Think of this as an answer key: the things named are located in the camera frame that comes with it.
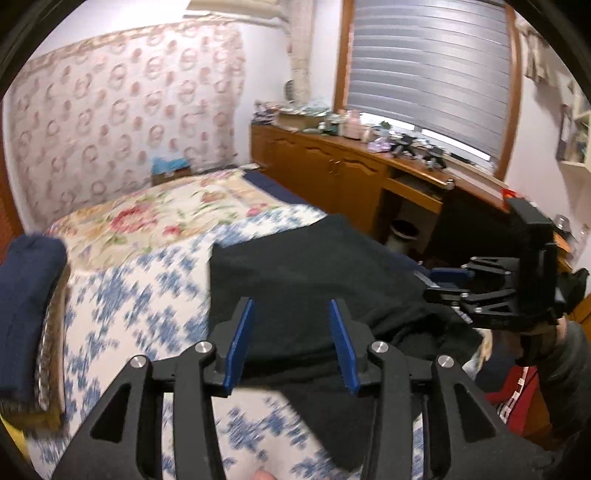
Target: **blue and white blanket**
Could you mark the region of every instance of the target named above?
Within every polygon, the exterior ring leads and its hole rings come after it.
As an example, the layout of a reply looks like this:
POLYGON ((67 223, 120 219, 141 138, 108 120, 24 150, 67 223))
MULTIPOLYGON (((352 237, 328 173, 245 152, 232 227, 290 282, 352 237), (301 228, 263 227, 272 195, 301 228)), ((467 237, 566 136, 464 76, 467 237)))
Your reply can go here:
MULTIPOLYGON (((207 336, 209 261, 214 242, 233 245, 306 226, 325 214, 305 205, 270 210, 233 225, 143 255, 98 273, 70 279, 64 373, 65 437, 28 439, 33 465, 51 477, 69 440, 131 357, 178 355, 207 336)), ((258 468, 279 480, 347 479, 359 472, 335 468, 310 430, 278 392, 236 389, 213 400, 217 435, 228 480, 248 480, 258 468)), ((414 475, 423 475, 423 427, 414 424, 414 475)), ((175 478, 172 394, 163 415, 163 471, 175 478)))

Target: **navy blue blanket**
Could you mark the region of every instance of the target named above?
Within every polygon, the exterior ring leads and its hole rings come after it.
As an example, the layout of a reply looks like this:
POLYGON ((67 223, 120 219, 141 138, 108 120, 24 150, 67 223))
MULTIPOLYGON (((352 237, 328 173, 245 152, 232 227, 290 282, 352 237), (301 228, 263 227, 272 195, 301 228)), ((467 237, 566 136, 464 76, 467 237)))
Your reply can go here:
POLYGON ((35 357, 46 308, 67 262, 61 240, 21 235, 0 265, 0 397, 33 400, 35 357))

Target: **metal screw head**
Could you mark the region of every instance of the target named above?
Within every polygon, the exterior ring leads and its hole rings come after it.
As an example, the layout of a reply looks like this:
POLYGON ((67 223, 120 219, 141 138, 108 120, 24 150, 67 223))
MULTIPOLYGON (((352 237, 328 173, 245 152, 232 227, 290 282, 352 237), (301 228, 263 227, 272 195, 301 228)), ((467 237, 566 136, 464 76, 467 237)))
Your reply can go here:
POLYGON ((199 353, 207 353, 213 348, 210 342, 199 342, 195 344, 195 350, 199 353))
POLYGON ((129 364, 134 368, 142 368, 146 364, 146 362, 146 357, 144 357, 143 355, 136 355, 129 361, 129 364))
POLYGON ((371 344, 371 349, 376 353, 387 352, 389 348, 386 342, 380 342, 379 340, 371 344))
POLYGON ((437 358, 437 363, 443 368, 451 368, 453 367, 453 358, 449 355, 442 355, 437 358))

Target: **blue gripper pad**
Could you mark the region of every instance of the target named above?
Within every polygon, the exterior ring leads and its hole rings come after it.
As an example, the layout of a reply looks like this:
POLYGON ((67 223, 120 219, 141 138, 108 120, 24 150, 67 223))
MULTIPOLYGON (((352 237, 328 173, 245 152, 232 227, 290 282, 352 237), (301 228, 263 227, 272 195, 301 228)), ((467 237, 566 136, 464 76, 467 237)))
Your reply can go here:
POLYGON ((228 349, 226 357, 226 376, 223 380, 224 389, 230 394, 232 389, 238 385, 244 369, 246 352, 251 341, 252 328, 255 323, 254 302, 248 299, 242 317, 236 328, 232 344, 228 349))
POLYGON ((474 273, 465 268, 433 268, 429 278, 435 283, 452 283, 458 287, 472 279, 474 273))
POLYGON ((357 360, 336 300, 330 301, 330 332, 335 343, 340 373, 343 377, 345 387, 352 394, 356 394, 361 387, 359 375, 357 374, 357 360))

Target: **floral bedspread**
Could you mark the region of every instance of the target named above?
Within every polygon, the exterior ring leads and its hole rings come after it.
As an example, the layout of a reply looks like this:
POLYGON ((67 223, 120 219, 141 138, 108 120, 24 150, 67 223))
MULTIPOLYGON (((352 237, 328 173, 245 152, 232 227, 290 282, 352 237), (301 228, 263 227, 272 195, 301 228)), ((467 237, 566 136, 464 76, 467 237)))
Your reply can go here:
POLYGON ((49 229, 68 249, 74 270, 100 270, 218 223, 233 223, 285 203, 242 178, 242 170, 187 177, 83 208, 49 229))
MULTIPOLYGON (((178 355, 207 336, 211 246, 237 244, 314 223, 325 214, 292 205, 144 254, 98 272, 70 279, 66 308, 64 377, 66 426, 63 437, 27 439, 34 467, 50 478, 68 442, 101 394, 131 357, 178 355)), ((214 398, 220 451, 228 480, 248 480, 264 468, 280 480, 359 478, 335 468, 328 454, 278 392, 235 389, 214 398)), ((163 414, 163 474, 175 478, 172 394, 163 414)), ((413 479, 423 475, 423 425, 413 427, 413 479)))

